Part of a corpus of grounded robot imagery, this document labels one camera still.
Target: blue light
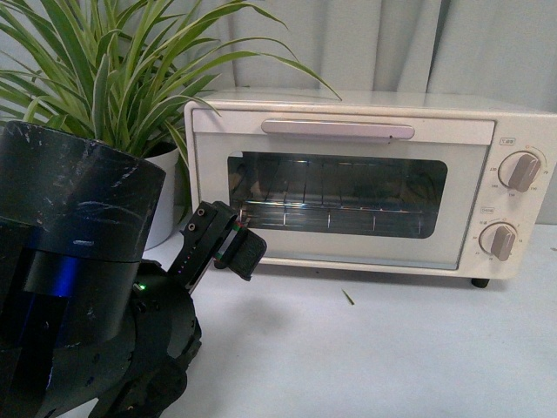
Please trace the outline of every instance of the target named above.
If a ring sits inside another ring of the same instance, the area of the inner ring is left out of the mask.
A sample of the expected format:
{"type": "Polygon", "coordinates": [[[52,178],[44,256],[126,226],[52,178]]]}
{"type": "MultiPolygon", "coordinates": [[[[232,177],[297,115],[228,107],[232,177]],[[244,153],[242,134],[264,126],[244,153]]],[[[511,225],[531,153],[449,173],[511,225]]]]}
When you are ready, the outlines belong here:
{"type": "Polygon", "coordinates": [[[76,285],[79,259],[63,257],[55,277],[52,278],[52,292],[56,296],[70,297],[76,285]]]}

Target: black cylinder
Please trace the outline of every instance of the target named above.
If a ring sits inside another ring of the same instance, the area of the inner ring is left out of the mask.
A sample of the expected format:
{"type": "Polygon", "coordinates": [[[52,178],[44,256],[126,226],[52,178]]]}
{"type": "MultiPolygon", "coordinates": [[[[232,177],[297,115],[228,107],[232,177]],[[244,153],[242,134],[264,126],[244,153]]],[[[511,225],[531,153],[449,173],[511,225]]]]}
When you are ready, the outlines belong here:
{"type": "Polygon", "coordinates": [[[138,262],[164,171],[102,142],[24,122],[0,140],[0,215],[39,226],[29,247],[138,262]]]}

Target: control knob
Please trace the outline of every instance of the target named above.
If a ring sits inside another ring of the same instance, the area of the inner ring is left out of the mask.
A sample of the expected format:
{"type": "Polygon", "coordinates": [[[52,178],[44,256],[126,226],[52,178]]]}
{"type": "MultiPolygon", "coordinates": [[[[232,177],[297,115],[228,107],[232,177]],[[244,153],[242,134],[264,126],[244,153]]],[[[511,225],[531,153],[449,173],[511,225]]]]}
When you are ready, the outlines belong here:
{"type": "Polygon", "coordinates": [[[540,172],[540,159],[531,152],[516,152],[509,155],[499,167],[500,182],[516,190],[525,192],[540,172]]]}
{"type": "Polygon", "coordinates": [[[481,249],[497,257],[499,261],[507,261],[517,232],[509,224],[499,222],[488,226],[480,235],[481,249]]]}

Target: toaster oven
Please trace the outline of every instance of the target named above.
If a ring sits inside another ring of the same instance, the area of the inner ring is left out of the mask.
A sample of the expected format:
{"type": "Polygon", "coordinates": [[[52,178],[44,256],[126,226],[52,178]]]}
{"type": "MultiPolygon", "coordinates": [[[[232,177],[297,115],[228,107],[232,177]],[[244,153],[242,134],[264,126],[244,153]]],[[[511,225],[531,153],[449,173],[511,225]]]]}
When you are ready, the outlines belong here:
{"type": "Polygon", "coordinates": [[[192,204],[263,263],[508,279],[557,158],[557,115],[472,96],[237,89],[185,107],[192,204]]]}

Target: white plant pot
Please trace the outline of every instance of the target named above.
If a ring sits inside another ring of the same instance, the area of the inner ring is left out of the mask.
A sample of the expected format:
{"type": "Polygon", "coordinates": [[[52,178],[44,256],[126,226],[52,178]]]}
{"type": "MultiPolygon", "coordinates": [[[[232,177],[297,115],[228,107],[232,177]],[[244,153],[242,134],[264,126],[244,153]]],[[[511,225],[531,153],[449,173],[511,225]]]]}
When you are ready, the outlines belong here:
{"type": "Polygon", "coordinates": [[[179,150],[175,147],[170,152],[146,158],[147,161],[162,168],[166,172],[166,177],[164,178],[163,190],[160,193],[145,250],[153,248],[168,239],[176,225],[174,219],[174,176],[178,156],[179,150]]]}

